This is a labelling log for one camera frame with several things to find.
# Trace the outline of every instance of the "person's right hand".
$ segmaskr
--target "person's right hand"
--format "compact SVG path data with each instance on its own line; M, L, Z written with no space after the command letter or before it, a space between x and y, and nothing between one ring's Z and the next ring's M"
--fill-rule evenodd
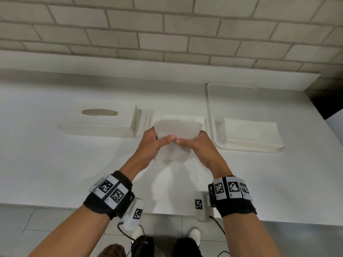
M200 162L212 172L214 178L232 175L225 160L203 130L194 140L177 138L175 143L182 147L192 148Z

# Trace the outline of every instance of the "hand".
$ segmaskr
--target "hand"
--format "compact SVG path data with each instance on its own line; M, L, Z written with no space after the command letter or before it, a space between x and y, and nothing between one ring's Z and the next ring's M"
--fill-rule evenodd
M119 170L132 182L135 176L149 166L150 162L156 157L162 146L174 142L176 136L170 134L157 140L155 128L151 127L144 132L143 138L139 143L136 152Z
M175 143L182 147L192 148L200 162L212 172L214 178L232 175L206 132L201 130L194 140L177 138Z

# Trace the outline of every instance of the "white shoe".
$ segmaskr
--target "white shoe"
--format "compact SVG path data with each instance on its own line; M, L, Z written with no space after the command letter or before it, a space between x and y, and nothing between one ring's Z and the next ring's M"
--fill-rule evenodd
M138 225L137 229L132 233L131 237L136 240L138 237L142 235L144 235L143 228L140 225Z
M188 237L192 238L198 247L200 246L200 230L198 228L193 228Z

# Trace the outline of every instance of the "brick wall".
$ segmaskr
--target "brick wall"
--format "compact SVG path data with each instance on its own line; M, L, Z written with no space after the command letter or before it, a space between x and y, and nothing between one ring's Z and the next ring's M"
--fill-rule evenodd
M343 90L343 0L0 0L0 49L322 73Z

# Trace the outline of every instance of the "person's left hand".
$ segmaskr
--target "person's left hand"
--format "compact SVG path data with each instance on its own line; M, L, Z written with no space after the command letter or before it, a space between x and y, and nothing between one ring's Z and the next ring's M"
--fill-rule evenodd
M136 152L119 170L132 182L135 176L149 166L150 162L156 157L162 146L174 142L176 136L170 134L157 140L155 128L151 127L144 132L143 138L139 143Z

